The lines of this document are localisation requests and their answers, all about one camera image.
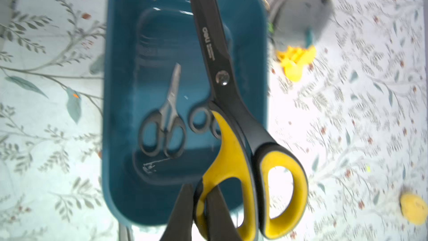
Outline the small grey handled scissors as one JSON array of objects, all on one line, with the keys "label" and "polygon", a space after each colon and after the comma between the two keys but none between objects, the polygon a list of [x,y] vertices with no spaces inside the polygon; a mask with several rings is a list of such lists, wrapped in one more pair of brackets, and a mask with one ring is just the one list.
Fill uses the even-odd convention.
[{"label": "small grey handled scissors", "polygon": [[210,131],[215,138],[221,139],[218,122],[207,105],[197,106],[190,112],[188,125],[196,134]]}]

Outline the yellow sponge ball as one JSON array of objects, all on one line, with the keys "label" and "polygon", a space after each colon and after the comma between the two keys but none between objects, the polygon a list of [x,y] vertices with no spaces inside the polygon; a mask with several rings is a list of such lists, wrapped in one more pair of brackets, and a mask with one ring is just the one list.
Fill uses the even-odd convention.
[{"label": "yellow sponge ball", "polygon": [[402,215],[414,225],[423,225],[428,217],[428,205],[422,197],[405,193],[400,196]]}]

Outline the small black handled scissors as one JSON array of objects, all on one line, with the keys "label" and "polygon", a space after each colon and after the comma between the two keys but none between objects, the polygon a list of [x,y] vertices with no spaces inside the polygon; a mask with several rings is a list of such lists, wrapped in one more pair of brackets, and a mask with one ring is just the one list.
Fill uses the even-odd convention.
[{"label": "small black handled scissors", "polygon": [[[140,125],[138,143],[140,150],[146,156],[156,157],[160,152],[163,152],[167,158],[175,159],[181,157],[184,153],[187,141],[187,129],[183,118],[179,116],[176,108],[180,78],[181,65],[176,63],[164,104],[159,109],[150,113]],[[154,146],[149,147],[145,145],[144,131],[152,123],[156,125],[156,143]],[[169,144],[175,129],[182,131],[182,140],[179,148],[172,151],[169,149]]]}]

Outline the yellow black scissors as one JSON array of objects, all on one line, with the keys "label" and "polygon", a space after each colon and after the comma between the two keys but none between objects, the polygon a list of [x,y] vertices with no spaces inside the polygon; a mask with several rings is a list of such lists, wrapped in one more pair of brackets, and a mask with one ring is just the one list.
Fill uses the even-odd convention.
[{"label": "yellow black scissors", "polygon": [[[215,186],[236,178],[243,192],[244,220],[236,228],[241,240],[254,241],[259,234],[269,240],[281,238],[298,225],[305,212],[309,193],[306,173],[299,160],[274,140],[242,100],[217,0],[191,0],[191,7],[211,86],[208,108],[221,131],[220,151],[195,192],[193,218],[201,235],[208,238],[206,197]],[[290,171],[294,189],[289,205],[271,218],[269,172],[274,167]]]}]

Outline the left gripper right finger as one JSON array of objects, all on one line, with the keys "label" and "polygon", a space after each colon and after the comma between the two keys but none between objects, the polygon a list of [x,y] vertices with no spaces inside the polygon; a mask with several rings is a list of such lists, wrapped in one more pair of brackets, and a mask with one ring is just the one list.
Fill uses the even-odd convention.
[{"label": "left gripper right finger", "polygon": [[215,186],[206,197],[205,218],[209,241],[241,241],[218,186]]}]

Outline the yellow toy piece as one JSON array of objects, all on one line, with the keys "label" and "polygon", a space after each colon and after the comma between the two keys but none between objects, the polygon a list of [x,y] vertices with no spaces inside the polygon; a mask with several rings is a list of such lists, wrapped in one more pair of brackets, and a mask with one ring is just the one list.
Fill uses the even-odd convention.
[{"label": "yellow toy piece", "polygon": [[289,46],[286,51],[276,51],[285,76],[292,82],[301,80],[304,68],[314,61],[315,56],[316,48],[313,45],[307,49]]}]

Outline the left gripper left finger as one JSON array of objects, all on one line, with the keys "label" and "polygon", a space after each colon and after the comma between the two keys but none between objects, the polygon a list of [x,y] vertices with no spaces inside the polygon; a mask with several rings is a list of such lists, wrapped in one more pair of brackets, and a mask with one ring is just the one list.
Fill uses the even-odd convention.
[{"label": "left gripper left finger", "polygon": [[184,184],[176,199],[160,241],[191,241],[193,224],[193,186]]}]

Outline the grey plush toy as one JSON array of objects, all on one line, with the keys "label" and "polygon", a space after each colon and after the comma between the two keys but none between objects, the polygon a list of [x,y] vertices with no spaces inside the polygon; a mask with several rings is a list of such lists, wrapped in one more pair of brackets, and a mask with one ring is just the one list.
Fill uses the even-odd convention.
[{"label": "grey plush toy", "polygon": [[274,0],[270,34],[275,48],[309,48],[321,38],[334,11],[333,0]]}]

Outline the teal plastic storage box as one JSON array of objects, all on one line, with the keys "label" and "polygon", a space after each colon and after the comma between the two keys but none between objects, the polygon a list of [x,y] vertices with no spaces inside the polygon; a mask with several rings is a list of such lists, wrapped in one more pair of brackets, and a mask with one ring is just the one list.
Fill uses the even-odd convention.
[{"label": "teal plastic storage box", "polygon": [[[267,119],[266,14],[261,0],[217,0],[237,86],[261,125]],[[188,121],[210,97],[190,0],[108,0],[104,64],[103,193],[125,225],[167,223],[183,184],[197,184],[220,149],[188,129],[176,159],[140,149],[140,126],[166,101],[181,66],[177,111]]]}]

